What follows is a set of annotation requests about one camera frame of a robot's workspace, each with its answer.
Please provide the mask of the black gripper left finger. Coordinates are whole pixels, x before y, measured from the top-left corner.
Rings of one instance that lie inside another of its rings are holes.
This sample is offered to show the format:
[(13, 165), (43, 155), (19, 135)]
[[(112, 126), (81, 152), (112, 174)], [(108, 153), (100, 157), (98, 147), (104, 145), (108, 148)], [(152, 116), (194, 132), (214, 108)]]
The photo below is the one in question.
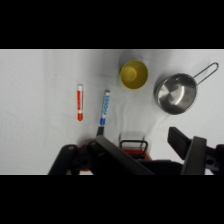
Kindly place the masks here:
[(102, 135), (86, 140), (81, 147), (63, 146), (49, 175), (79, 175), (83, 170), (94, 175), (153, 175), (141, 161), (136, 161)]

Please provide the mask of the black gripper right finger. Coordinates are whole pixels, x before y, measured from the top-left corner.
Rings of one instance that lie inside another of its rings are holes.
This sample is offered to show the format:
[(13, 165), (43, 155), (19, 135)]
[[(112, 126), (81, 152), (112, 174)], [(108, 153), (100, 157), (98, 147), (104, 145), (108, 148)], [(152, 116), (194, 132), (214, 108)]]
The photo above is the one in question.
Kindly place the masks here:
[(206, 139), (189, 139), (176, 127), (169, 128), (167, 142), (184, 161), (182, 175), (203, 175), (206, 169), (214, 175), (224, 175), (224, 144), (211, 148)]

